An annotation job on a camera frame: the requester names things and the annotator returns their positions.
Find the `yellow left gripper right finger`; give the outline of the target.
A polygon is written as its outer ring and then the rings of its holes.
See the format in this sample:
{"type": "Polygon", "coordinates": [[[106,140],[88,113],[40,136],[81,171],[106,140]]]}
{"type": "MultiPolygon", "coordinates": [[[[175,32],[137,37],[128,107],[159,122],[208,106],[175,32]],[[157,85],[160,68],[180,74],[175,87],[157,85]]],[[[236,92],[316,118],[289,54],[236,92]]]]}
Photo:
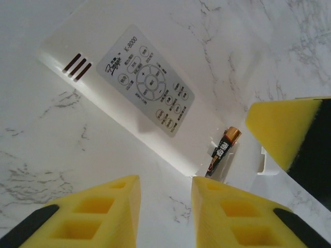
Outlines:
{"type": "Polygon", "coordinates": [[[289,208],[210,178],[192,179],[196,248],[331,248],[289,208]]]}

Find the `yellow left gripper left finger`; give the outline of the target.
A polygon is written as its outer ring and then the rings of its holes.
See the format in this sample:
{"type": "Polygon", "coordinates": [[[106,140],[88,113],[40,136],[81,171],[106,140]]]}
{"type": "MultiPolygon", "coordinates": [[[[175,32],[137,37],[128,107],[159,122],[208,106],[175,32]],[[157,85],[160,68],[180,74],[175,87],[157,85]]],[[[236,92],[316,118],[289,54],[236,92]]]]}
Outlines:
{"type": "Polygon", "coordinates": [[[0,248],[136,248],[138,175],[55,199],[0,238],[0,248]]]}

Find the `black gold AAA battery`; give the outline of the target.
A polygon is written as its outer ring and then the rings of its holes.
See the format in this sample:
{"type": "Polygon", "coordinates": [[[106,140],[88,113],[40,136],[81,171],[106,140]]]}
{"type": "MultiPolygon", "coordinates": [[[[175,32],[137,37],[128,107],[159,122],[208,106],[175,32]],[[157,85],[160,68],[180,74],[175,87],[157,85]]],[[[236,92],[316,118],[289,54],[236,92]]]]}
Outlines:
{"type": "Polygon", "coordinates": [[[212,153],[212,160],[209,164],[205,177],[210,178],[214,174],[223,158],[227,155],[228,151],[232,148],[232,146],[237,142],[241,134],[241,131],[236,127],[229,127],[224,131],[218,146],[214,149],[212,153]]]}

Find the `white remote control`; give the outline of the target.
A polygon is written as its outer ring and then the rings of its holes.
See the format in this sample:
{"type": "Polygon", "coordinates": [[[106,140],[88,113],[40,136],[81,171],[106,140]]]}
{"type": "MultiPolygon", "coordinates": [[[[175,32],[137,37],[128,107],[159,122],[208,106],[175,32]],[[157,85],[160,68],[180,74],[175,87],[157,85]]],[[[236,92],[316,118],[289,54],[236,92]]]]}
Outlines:
{"type": "Polygon", "coordinates": [[[184,176],[203,176],[224,130],[242,136],[224,180],[264,165],[245,127],[272,36],[266,1],[85,0],[38,59],[184,176]]]}

